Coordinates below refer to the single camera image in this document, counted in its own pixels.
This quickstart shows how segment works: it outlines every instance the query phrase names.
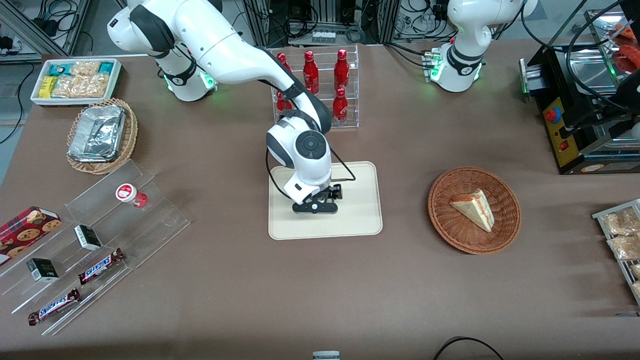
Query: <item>table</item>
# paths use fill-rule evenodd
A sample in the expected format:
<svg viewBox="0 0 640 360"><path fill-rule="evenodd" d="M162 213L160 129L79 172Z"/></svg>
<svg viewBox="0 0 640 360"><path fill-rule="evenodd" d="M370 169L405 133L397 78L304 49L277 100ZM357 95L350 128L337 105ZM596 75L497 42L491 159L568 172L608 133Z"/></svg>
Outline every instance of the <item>table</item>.
<svg viewBox="0 0 640 360"><path fill-rule="evenodd" d="M421 44L429 49L431 44ZM151 58L121 58L118 96L140 122L133 158L193 223L54 337L29 336L2 310L7 359L428 359L459 335L507 359L625 359L640 319L590 214L639 197L640 177L559 176L543 120L520 95L518 59L533 41L499 41L463 94L425 84L383 46L360 46L360 121L328 134L345 161L378 169L379 235L273 241L265 132L269 88L221 86L179 102ZM4 186L0 221L29 205L59 208L99 180L67 163L77 108L31 110ZM426 213L431 183L486 168L518 196L523 224L505 251L460 253ZM488 355L456 344L445 356Z"/></svg>

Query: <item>white robotic arm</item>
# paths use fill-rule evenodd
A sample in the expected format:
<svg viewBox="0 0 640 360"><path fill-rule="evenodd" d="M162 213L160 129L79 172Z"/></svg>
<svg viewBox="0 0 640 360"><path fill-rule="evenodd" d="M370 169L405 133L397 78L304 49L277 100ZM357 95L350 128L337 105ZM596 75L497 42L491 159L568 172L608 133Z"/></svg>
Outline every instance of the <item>white robotic arm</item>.
<svg viewBox="0 0 640 360"><path fill-rule="evenodd" d="M434 48L430 78L443 89L462 92L477 79L481 62L492 41L489 25L503 24L516 17L524 5L531 15L538 0L450 0L447 16L457 28L453 44Z"/></svg>
<svg viewBox="0 0 640 360"><path fill-rule="evenodd" d="M299 205L319 193L332 193L331 151L324 137L331 128L329 109L271 53L247 44L208 1L147 0L120 11L107 29L122 49L153 56L179 99L197 100L209 91L197 78L198 67L223 84L259 80L277 88L296 108L283 112L267 132L271 155L296 170L284 186L285 193ZM175 52L180 41L193 58ZM316 206L309 212L334 210L337 207L321 211Z"/></svg>

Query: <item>brown wicker basket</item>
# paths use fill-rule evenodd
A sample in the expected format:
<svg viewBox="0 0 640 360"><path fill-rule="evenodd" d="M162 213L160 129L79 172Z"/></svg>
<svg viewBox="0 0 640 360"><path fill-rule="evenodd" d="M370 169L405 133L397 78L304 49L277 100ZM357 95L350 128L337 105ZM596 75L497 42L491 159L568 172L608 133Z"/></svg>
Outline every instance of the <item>brown wicker basket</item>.
<svg viewBox="0 0 640 360"><path fill-rule="evenodd" d="M97 106L107 105L121 106L127 112L127 117L125 119L125 129L122 135L122 140L120 142L120 155L115 161L111 163L81 163L67 156L67 160L76 170L80 170L82 172L90 172L91 174L95 175L108 174L121 167L122 164L127 162L127 160L131 157L131 154L133 154L133 148L136 146L136 137L138 135L138 120L136 119L136 114L131 111L131 108L126 102L120 99L109 99L97 102L95 104L89 105L89 107L94 108ZM82 113L79 113L78 116L76 116L76 121L74 121L74 124L71 126L71 131L67 136L67 146L71 145L71 141L76 134L76 127L78 125L78 120L80 119L80 114Z"/></svg>
<svg viewBox="0 0 640 360"><path fill-rule="evenodd" d="M457 195L482 189L495 218L487 233L449 204ZM448 243L470 254L493 254L504 250L518 236L522 217L518 199L495 174L476 167L447 171L433 183L428 199L429 217Z"/></svg>

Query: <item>snack box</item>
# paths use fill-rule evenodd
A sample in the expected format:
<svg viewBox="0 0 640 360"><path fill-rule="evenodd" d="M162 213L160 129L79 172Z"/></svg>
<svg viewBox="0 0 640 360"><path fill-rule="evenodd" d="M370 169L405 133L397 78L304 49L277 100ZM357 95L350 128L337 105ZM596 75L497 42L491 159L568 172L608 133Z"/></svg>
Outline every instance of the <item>snack box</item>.
<svg viewBox="0 0 640 360"><path fill-rule="evenodd" d="M52 97L40 97L40 87L42 87L42 82L45 77L49 75L51 71L51 67L54 65L64 65L68 63L73 63L75 61L100 61L103 63L109 62L113 63L113 68L111 69L111 73L109 75L109 82L107 83L107 90L104 92L103 97L84 97L77 99L60 99L60 98L52 98ZM33 91L31 92L31 101L34 104L48 107L48 106L84 106L88 104L95 104L96 102L101 102L112 98L113 92L116 89L116 85L118 83L118 78L120 77L120 69L122 65L115 58L63 58L63 59L53 59L47 60L42 64L42 70L40 70L40 75L38 75L38 81L36 81L36 85L33 87Z"/></svg>
<svg viewBox="0 0 640 360"><path fill-rule="evenodd" d="M0 227L0 266L62 224L60 217L31 206Z"/></svg>

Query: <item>small jar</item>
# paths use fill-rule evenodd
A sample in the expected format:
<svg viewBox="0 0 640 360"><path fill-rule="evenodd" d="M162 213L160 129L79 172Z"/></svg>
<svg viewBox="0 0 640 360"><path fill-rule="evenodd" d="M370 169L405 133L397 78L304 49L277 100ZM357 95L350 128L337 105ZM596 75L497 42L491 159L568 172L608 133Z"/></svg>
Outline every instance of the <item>small jar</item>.
<svg viewBox="0 0 640 360"><path fill-rule="evenodd" d="M147 194L141 193L131 184L122 184L116 190L116 198L136 208L142 208L147 204Z"/></svg>

